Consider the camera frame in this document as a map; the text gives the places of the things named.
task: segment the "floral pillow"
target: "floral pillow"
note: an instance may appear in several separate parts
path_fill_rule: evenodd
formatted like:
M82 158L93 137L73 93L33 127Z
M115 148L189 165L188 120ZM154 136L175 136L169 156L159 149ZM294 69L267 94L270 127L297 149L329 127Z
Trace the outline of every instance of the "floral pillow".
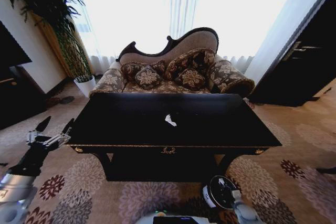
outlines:
M141 63L141 62L128 62L121 67L121 71L124 73L125 77L129 81L135 81L135 75L143 69L145 66L148 66L149 64ZM162 75L165 70L165 64L164 60L160 60L158 62L152 63L149 66L151 66L156 73L159 75Z
M208 67L214 62L216 53L210 48L196 48L180 55L172 60L164 73L164 78L168 81L177 78L180 73L189 66L206 75Z
M187 68L179 77L175 79L175 82L190 90L199 90L205 83L205 78L197 72L194 68Z
M210 48L197 48L193 51L191 66L205 76L208 68L214 63L216 53Z
M179 76L179 74L188 68L191 62L192 54L189 52L182 54L178 56L177 58L173 59L167 66L166 72L163 75L163 78L172 81L176 77Z
M161 80L162 78L150 65L147 65L135 75L136 83L146 90L159 85Z

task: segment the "drawer handle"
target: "drawer handle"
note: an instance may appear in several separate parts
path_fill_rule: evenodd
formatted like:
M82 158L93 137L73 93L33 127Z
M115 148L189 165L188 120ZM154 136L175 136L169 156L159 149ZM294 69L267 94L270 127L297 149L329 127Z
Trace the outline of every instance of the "drawer handle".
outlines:
M76 148L75 148L75 151L78 152L78 153L82 153L82 152L83 152L83 149L76 147Z
M163 154L175 154L176 148L175 147L165 147L163 148L163 151L161 152Z

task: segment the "white paper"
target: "white paper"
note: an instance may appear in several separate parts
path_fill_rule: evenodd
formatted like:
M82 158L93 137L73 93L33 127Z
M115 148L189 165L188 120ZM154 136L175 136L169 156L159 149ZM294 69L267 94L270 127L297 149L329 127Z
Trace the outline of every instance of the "white paper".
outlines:
M177 126L177 124L175 122L172 121L172 119L170 118L170 115L168 114L166 116L166 119L165 119L166 122L169 122L172 126Z

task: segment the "bamboo plant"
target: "bamboo plant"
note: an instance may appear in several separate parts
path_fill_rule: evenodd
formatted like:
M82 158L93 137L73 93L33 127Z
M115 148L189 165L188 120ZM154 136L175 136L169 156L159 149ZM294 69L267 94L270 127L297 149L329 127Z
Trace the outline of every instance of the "bamboo plant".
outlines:
M12 7L16 0L10 0ZM23 0L21 14L27 20L29 12L41 17L39 22L48 23L54 30L62 55L73 77L78 82L86 82L92 78L88 60L80 43L75 38L75 27L71 22L72 15L78 12L69 4L83 0Z

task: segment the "black cabinet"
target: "black cabinet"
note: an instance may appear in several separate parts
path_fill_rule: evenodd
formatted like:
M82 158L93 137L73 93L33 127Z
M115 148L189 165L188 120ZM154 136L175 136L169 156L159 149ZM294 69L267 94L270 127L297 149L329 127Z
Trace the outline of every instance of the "black cabinet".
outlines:
M46 110L39 87L22 67L0 69L0 129Z

